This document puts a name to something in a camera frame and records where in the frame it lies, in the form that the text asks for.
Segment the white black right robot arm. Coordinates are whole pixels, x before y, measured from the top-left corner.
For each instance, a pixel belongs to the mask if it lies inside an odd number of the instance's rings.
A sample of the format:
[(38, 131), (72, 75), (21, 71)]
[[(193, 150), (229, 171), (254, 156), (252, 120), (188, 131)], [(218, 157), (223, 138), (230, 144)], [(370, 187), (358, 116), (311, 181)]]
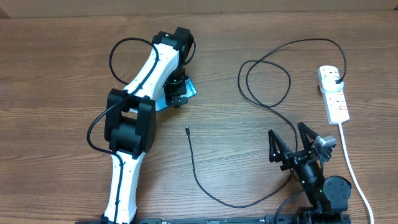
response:
[[(280, 162), (282, 171), (292, 171), (298, 178), (302, 190), (286, 199), (275, 214), (266, 215), (266, 223), (350, 223), (348, 200), (352, 184), (344, 177), (333, 175), (325, 177), (324, 165), (331, 158), (336, 139), (331, 135), (319, 135), (304, 123), (298, 130), (303, 149), (291, 151), (282, 138), (273, 130), (268, 131), (269, 161)], [(309, 207), (300, 207), (295, 214), (282, 215), (283, 207), (304, 193)]]

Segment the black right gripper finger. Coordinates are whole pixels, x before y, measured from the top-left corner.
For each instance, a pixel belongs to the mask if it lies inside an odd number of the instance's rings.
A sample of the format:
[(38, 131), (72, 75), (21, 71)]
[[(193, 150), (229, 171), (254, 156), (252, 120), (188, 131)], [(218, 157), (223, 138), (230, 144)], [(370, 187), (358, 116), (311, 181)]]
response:
[(307, 152), (316, 152), (317, 149), (314, 147), (314, 142), (316, 138), (319, 136), (318, 133), (310, 129), (307, 125), (305, 125), (303, 122), (300, 122), (297, 124), (300, 137), (302, 140), (303, 144), (303, 149)]
[(281, 162), (286, 160), (287, 156), (292, 153), (282, 138), (274, 131), (268, 131), (269, 137), (269, 161)]

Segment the blue Galaxy smartphone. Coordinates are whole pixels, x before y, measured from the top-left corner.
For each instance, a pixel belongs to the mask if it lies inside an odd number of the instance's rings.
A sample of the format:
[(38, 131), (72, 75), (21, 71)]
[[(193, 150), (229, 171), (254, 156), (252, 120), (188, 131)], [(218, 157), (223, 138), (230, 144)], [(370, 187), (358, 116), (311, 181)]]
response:
[[(185, 83), (186, 83), (187, 93), (184, 94), (183, 96), (186, 96), (188, 99), (196, 96), (197, 90), (196, 90), (192, 80), (189, 77), (187, 77), (187, 79), (185, 80)], [(165, 103), (164, 86), (160, 89), (160, 95), (155, 99), (156, 112), (170, 108)]]

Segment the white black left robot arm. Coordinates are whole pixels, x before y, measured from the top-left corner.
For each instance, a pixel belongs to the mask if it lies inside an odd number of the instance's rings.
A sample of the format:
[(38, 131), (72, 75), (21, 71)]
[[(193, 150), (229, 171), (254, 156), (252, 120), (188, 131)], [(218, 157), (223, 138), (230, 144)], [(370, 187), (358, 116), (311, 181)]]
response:
[(99, 223), (134, 223), (140, 167), (156, 135), (156, 114), (178, 108), (197, 95), (185, 66), (196, 49), (190, 30), (160, 31), (148, 43), (152, 50), (122, 90), (112, 89), (104, 111), (104, 138), (109, 143), (113, 175), (108, 206)]

